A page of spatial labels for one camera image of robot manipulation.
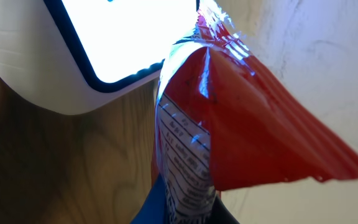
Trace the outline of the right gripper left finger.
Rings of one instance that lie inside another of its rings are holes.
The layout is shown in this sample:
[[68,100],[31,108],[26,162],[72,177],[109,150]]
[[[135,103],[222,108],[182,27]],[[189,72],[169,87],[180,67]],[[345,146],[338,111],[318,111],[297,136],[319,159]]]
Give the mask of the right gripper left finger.
[[165,183],[159,175],[131,224],[165,224],[166,209]]

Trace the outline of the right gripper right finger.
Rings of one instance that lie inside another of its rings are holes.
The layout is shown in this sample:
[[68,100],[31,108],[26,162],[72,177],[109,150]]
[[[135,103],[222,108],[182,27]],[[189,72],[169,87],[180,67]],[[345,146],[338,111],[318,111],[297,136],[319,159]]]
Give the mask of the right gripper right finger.
[[224,206],[219,196],[213,204],[209,224],[239,224],[230,211]]

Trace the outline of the large red snack bag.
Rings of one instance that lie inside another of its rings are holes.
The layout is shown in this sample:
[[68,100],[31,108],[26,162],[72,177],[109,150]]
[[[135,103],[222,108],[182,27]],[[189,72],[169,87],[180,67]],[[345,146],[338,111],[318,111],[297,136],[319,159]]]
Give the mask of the large red snack bag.
[[209,223],[225,190],[312,177],[358,179],[358,154],[306,110],[241,41],[214,1],[165,59],[155,158],[166,223]]

